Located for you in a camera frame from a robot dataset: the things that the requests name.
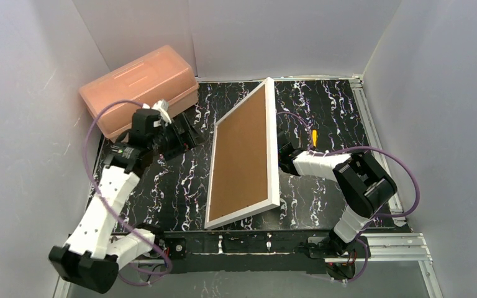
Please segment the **yellow handled screwdriver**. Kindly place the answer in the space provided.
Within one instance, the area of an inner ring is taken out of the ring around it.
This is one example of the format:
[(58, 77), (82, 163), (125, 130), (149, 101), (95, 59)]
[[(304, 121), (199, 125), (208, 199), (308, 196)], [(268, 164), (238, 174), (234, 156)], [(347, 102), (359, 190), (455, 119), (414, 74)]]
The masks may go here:
[(317, 130), (312, 130), (312, 147), (313, 148), (317, 147), (317, 139), (318, 139)]

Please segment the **white picture frame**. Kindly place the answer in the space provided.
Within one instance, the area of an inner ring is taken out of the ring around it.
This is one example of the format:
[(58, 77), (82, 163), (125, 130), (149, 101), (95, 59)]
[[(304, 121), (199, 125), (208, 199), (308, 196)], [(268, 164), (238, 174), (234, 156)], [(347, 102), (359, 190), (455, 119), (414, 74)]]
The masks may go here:
[(266, 78), (214, 125), (204, 227), (279, 205), (275, 82)]

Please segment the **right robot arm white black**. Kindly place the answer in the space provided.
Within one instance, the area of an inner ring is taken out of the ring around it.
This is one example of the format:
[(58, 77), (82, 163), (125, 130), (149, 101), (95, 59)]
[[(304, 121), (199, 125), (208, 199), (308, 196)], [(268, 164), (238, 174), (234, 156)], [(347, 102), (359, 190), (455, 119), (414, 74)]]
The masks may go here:
[(356, 242), (364, 226), (397, 192), (396, 183), (369, 150), (330, 154), (278, 146), (278, 165), (295, 176), (315, 176), (338, 184), (347, 207), (323, 245), (341, 255)]

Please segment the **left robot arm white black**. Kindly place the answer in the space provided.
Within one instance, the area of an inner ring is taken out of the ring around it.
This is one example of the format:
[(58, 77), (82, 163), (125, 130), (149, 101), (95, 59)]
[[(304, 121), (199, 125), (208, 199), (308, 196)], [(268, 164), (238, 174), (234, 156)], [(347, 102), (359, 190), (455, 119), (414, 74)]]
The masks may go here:
[(59, 276), (70, 283), (104, 294), (120, 269), (139, 256), (155, 251), (171, 267), (159, 245), (163, 231), (141, 223), (126, 236), (111, 241), (130, 193), (156, 157), (171, 160), (203, 141), (184, 112), (169, 117), (157, 108), (137, 109), (132, 125), (109, 149), (97, 190), (75, 231), (62, 246), (53, 246), (48, 259)]

